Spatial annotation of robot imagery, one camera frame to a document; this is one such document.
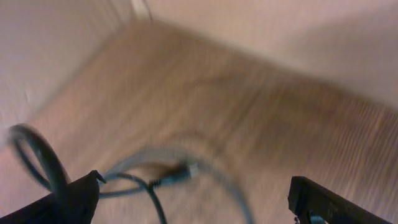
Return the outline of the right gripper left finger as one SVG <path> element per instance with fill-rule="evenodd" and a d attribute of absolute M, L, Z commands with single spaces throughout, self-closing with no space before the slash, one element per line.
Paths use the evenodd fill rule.
<path fill-rule="evenodd" d="M 1 218 L 1 224 L 90 224 L 100 199 L 99 182 L 93 170 L 67 185 L 62 194 L 51 193 Z"/>

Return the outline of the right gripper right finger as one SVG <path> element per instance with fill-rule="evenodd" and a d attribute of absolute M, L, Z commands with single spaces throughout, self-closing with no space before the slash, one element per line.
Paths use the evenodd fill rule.
<path fill-rule="evenodd" d="M 292 177 L 288 202 L 299 223 L 389 223 L 303 176 Z"/>

